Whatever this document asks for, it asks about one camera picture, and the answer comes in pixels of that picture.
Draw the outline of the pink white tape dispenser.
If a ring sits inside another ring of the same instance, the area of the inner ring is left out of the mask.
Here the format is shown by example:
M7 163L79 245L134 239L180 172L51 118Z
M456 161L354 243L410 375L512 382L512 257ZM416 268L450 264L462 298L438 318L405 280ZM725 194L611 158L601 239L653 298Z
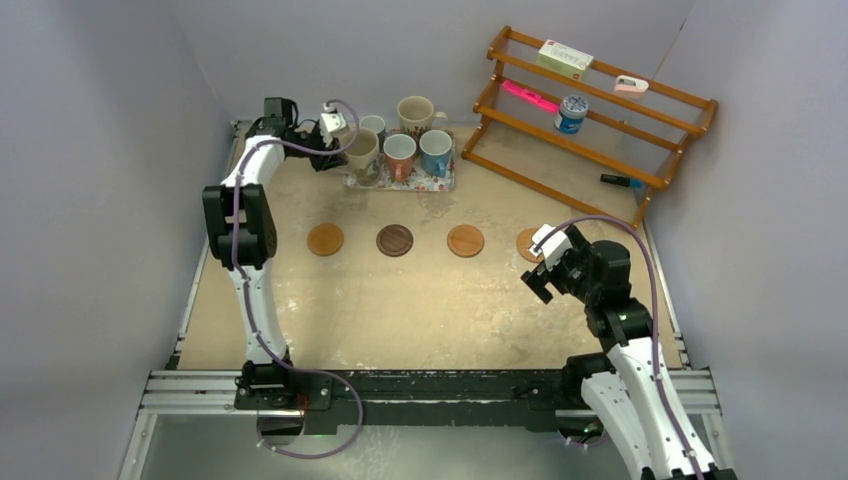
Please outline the pink white tape dispenser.
M649 90L650 83L647 80L629 75L619 75L615 78L613 94L620 98L640 101Z

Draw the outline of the blue white jar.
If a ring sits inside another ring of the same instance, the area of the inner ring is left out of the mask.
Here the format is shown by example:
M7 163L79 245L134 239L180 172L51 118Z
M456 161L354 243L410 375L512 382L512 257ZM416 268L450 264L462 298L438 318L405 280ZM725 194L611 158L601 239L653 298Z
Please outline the blue white jar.
M560 103L554 120L557 131L563 134L577 133L589 111L588 100L576 94L566 96Z

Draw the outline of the dark wooden coaster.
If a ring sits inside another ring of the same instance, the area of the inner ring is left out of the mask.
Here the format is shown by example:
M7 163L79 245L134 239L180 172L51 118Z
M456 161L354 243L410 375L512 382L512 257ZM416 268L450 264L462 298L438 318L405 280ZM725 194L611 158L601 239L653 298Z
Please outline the dark wooden coaster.
M408 253L414 244L412 232L400 224L383 227L377 234L378 250L389 257L400 257Z

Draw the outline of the black aluminium base frame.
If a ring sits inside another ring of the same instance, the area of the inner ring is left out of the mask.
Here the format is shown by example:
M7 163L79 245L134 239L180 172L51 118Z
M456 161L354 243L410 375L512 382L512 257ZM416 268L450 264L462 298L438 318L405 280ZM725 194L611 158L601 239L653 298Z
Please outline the black aluminium base frame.
M366 425L523 427L578 434L594 413L548 370L342 370L359 394ZM305 420L306 433L352 425L357 407L344 385L320 375L286 387L243 386L232 370L150 373L120 476L141 477L159 420L167 416L247 415Z

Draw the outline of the wooden rack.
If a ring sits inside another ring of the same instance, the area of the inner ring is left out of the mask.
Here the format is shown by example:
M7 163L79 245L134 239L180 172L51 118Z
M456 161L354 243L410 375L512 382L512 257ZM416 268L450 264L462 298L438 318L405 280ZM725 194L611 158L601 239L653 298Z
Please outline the wooden rack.
M565 193L563 190L557 190L533 180L531 177L507 167L505 164L488 159L475 151L480 140L485 138L487 131L494 124L499 124L512 131L528 135L538 141L542 141L571 155L603 167L612 174L642 181L643 187L640 188L643 191L642 197L637 202L632 217L625 221L630 227L634 229L639 228L643 224L654 195L668 189L671 185L686 150L709 131L718 110L719 102L715 99L707 100L698 97L663 83L650 82L650 92L699 110L697 121L687 122L656 109L640 106L636 101L617 97L613 93L606 92L599 87L572 80L508 52L511 43L519 43L527 47L536 48L541 47L543 42L539 38L514 30L509 25L504 26L491 41L486 51L486 58L495 63L493 73L473 104L473 112L480 116L480 121L462 148L461 157L581 212L590 215L604 215L606 212L595 205L586 203L573 195ZM588 111L580 130L575 134L563 134L551 127L542 128L540 126L534 126L527 121L519 119L515 115L506 113L498 107L498 99L505 92L501 89L501 82L504 79L510 80L522 88L538 93L546 100L558 103L559 105L562 99L531 84L522 83L505 75L504 71L508 66L530 72L566 87L573 87L578 92L591 96L601 102L621 107L630 113L635 113L676 129L682 133L682 136L676 141L671 141L627 123L623 119L615 119L598 113L593 109ZM623 141L627 139L635 139L647 143L668 153L667 158L656 173L650 173L645 169L628 164L622 157L616 157L607 152L614 140Z

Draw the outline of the pink mug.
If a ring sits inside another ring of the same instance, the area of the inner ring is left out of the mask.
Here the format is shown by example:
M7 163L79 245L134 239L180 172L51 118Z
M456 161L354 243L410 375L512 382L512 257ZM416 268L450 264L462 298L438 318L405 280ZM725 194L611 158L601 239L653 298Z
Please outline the pink mug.
M406 180L415 163L416 141L406 134L393 134L386 138L383 152L390 179L394 182Z

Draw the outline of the tall beige mug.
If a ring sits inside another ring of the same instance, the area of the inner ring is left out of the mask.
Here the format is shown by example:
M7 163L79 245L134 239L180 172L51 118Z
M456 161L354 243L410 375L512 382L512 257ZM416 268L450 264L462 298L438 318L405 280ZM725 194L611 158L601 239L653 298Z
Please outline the tall beige mug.
M444 130L449 125L449 116L437 111L433 103L422 96L408 96L397 105L397 114L401 131L418 140L423 134L433 129Z

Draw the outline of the orange coaster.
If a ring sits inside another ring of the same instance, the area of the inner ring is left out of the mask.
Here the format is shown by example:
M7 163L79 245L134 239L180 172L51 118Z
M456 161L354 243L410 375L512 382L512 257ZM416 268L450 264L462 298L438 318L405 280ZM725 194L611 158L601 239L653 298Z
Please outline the orange coaster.
M462 258L471 258L479 254L485 245L483 233L475 226L462 224L453 227L447 235L449 250Z

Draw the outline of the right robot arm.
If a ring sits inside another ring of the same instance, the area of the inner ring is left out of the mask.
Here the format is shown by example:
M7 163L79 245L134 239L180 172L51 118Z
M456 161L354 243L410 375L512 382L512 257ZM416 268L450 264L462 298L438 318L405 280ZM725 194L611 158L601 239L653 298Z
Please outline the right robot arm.
M701 441L674 388L649 306L631 294L629 250L610 240L589 242L576 221L542 225L529 252L540 262L522 275L544 303L557 290L584 306L599 354L566 361L561 392L589 406L634 479L733 479Z

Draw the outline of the pink highlighter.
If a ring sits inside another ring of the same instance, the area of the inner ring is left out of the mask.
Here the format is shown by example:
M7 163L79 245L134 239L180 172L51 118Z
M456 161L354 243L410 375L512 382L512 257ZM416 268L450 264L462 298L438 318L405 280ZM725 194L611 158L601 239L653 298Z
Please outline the pink highlighter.
M551 114L556 114L559 112L558 103L546 100L540 94L532 92L529 89L522 88L510 80L504 79L501 82L501 89L525 101L526 103L533 105L534 107L540 110L546 111Z

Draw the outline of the small grey mug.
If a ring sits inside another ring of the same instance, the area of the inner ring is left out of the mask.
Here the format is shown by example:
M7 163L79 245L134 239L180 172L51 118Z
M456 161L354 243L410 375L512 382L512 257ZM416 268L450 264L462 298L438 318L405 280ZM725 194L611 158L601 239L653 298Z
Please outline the small grey mug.
M360 119L359 126L375 133L380 142L383 142L386 135L386 122L379 115L367 115Z

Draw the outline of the black blue marker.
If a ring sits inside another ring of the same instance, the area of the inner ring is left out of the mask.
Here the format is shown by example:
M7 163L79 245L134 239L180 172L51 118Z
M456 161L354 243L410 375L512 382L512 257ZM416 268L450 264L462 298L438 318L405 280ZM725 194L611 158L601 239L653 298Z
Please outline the black blue marker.
M640 189L640 188L643 187L642 181L635 179L635 178L625 177L625 176L620 176L620 175L601 174L599 180L602 183L605 183L605 184L615 185L615 186L625 187L625 188L631 188L631 189Z

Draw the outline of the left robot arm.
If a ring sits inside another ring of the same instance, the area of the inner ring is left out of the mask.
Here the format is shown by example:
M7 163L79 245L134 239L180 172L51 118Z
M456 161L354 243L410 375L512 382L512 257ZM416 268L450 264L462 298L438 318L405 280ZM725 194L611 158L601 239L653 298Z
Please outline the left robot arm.
M289 157L308 158L318 171L338 163L337 137L347 127L338 105L326 102L305 131L294 101L266 98L232 171L202 192L209 248L236 289L245 331L246 361L236 380L240 407L255 401L263 409L290 408L297 401L326 400L333 389L331 376L296 368L290 359L272 291L278 237L266 189Z

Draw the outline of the woven rattan coaster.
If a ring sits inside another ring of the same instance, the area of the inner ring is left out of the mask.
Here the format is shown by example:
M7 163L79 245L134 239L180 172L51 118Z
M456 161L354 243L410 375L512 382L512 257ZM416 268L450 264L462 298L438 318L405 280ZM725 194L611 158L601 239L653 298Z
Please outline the woven rattan coaster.
M533 251L533 235L536 231L536 228L526 228L522 230L516 238L516 248L523 259L538 264L543 260L543 255L535 254Z

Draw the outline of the white green box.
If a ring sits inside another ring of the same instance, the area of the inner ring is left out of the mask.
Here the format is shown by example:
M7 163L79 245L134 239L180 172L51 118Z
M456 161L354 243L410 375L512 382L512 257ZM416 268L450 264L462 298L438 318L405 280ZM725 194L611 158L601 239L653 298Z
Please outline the white green box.
M535 64L575 81L583 81L594 57L554 40L545 40L537 51Z

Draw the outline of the light wooden coaster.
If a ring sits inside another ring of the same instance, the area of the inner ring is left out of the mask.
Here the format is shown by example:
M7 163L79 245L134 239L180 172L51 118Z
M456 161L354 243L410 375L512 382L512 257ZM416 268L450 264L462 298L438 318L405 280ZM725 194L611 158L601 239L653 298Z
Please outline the light wooden coaster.
M307 236L307 248L317 256L330 256L337 253L344 244L344 232L336 224L322 223L310 230Z

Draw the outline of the blue mug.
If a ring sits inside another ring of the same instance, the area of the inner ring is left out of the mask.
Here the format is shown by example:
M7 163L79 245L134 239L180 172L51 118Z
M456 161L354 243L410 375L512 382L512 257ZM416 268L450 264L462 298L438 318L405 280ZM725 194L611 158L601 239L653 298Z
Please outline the blue mug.
M435 177L445 177L453 150L453 139L442 130L430 130L419 139L422 168Z

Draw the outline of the beige mug with pattern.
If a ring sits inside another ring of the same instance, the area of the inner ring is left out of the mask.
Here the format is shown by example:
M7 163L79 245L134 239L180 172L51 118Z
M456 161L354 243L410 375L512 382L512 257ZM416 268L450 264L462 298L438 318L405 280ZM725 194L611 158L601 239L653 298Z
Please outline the beige mug with pattern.
M379 138L368 129L359 129L355 135L349 134L345 140L350 146L343 152L347 161L351 182L358 186L372 186L379 180L378 165Z

